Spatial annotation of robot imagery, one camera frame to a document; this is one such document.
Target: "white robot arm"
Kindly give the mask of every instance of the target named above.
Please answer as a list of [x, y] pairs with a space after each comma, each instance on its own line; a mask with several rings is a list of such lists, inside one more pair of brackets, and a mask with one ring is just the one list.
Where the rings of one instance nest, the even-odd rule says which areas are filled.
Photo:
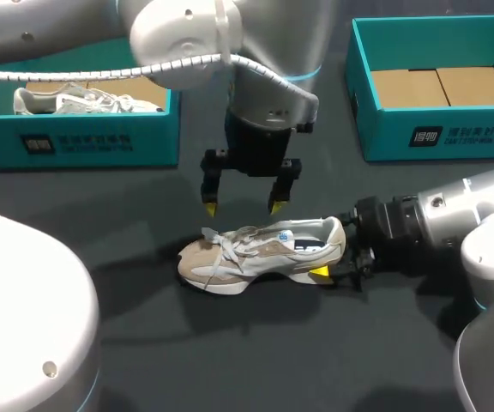
[[0, 412], [94, 412], [99, 304], [65, 245], [0, 216]]
[[461, 258], [473, 297], [481, 310], [494, 303], [494, 214], [462, 242]]
[[363, 199], [342, 219], [377, 260], [414, 247], [460, 252], [482, 314], [457, 341], [456, 388], [467, 412], [494, 412], [494, 170], [392, 202]]
[[[289, 201], [302, 165], [285, 159], [291, 134], [310, 133], [310, 93], [334, 26], [338, 0], [0, 0], [0, 64], [127, 37], [140, 68], [85, 80], [148, 75], [166, 88], [191, 88], [234, 67], [226, 115], [228, 150], [202, 160], [202, 201], [216, 210], [223, 170], [276, 177], [268, 209]], [[0, 80], [65, 81], [80, 76]]]

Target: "shoe box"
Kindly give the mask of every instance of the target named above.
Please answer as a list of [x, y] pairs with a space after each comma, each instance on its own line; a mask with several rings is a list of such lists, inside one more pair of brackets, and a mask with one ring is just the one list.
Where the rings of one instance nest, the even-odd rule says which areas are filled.
[[[63, 72], [136, 67], [126, 39], [84, 46], [72, 51], [5, 64], [0, 70]], [[0, 170], [175, 167], [180, 135], [180, 94], [146, 77], [80, 83], [110, 94], [128, 94], [150, 101], [160, 112], [40, 114], [13, 112], [17, 88], [51, 92], [63, 83], [0, 82]]]
[[367, 161], [494, 158], [494, 15], [354, 19], [346, 85]]

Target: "shoe sole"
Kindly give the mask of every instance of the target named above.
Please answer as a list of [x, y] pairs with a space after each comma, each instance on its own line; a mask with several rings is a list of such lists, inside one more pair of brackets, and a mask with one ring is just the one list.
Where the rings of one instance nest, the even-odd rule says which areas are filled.
[[[291, 273], [289, 275], [284, 275], [284, 274], [282, 275], [284, 277], [291, 279], [296, 283], [302, 283], [304, 285], [329, 286], [334, 284], [333, 280], [330, 277], [314, 275], [311, 274], [310, 272], [298, 272], [298, 273]], [[185, 281], [187, 281], [193, 287], [199, 288], [204, 292], [209, 292], [210, 294], [234, 295], [234, 294], [241, 294], [259, 276], [250, 277], [249, 280], [247, 281], [228, 283], [224, 285], [211, 285], [211, 284], [205, 285], [205, 283], [194, 282], [183, 276], [180, 277]]]

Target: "teal box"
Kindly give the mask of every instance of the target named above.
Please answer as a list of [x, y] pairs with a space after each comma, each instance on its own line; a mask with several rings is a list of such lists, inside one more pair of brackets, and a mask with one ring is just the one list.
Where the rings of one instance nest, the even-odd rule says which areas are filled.
[[[0, 70], [67, 72], [131, 67], [136, 63], [127, 40], [115, 39], [5, 64]], [[0, 170], [178, 164], [178, 93], [167, 90], [163, 112], [17, 116], [13, 114], [13, 93], [24, 84], [0, 82]]]
[[354, 19], [346, 85], [367, 161], [494, 158], [494, 106], [381, 107], [371, 71], [494, 66], [494, 15]]

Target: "white cable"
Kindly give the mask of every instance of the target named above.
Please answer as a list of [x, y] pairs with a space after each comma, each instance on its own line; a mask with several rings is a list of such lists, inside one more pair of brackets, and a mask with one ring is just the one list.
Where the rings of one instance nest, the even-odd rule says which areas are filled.
[[222, 54], [222, 61], [226, 66], [232, 65], [232, 53], [230, 51], [230, 22], [226, 15], [226, 8], [224, 7], [224, 0], [214, 0], [215, 8], [215, 21], [216, 30], [219, 35], [220, 53]]
[[[319, 108], [319, 99], [315, 94], [303, 90], [299, 86], [289, 82], [277, 73], [262, 64], [249, 58], [232, 54], [230, 56], [232, 64], [256, 72], [267, 78], [273, 84], [306, 99], [309, 103], [310, 115], [308, 123], [315, 123], [317, 110]], [[199, 66], [204, 64], [220, 63], [222, 56], [220, 54], [206, 54], [204, 56], [195, 56], [192, 58], [183, 58], [172, 62], [162, 64], [152, 64], [149, 66], [135, 67], [134, 69], [106, 70], [106, 71], [82, 71], [82, 72], [63, 72], [63, 73], [29, 73], [0, 71], [0, 82], [91, 82], [116, 79], [128, 79], [139, 76], [150, 76], [165, 71], [181, 69], [183, 67]]]

